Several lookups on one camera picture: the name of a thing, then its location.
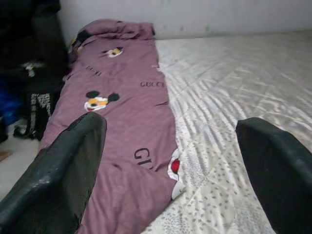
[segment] mattress cover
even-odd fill
[[[312,32],[156,42],[187,191],[144,234],[273,234],[235,135],[261,117],[312,149]]]

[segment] mattress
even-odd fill
[[[275,233],[249,182],[235,127],[261,117],[312,149],[312,32],[156,45],[187,191],[143,233]]]

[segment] purple blanket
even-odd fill
[[[40,148],[75,119],[107,119],[97,180],[77,234],[138,234],[182,191],[175,120],[153,27],[97,20],[84,27]]]

